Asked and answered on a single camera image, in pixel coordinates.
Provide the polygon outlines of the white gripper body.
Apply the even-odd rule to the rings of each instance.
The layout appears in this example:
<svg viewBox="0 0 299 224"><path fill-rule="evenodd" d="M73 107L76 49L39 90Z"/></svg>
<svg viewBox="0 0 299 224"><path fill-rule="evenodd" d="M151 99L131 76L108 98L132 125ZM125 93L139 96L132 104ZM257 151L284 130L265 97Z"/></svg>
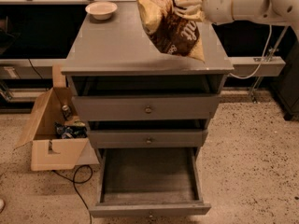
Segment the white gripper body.
<svg viewBox="0 0 299 224"><path fill-rule="evenodd" d="M223 24L233 21L232 0L203 0L206 19L212 23Z"/></svg>

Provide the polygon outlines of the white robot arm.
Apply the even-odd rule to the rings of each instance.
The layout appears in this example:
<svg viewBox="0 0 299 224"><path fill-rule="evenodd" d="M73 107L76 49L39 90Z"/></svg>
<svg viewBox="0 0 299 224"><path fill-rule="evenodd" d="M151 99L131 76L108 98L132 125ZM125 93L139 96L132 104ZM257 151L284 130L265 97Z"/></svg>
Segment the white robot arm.
<svg viewBox="0 0 299 224"><path fill-rule="evenodd" d="M175 12L191 21L251 21L290 26L299 38L299 0L176 0Z"/></svg>

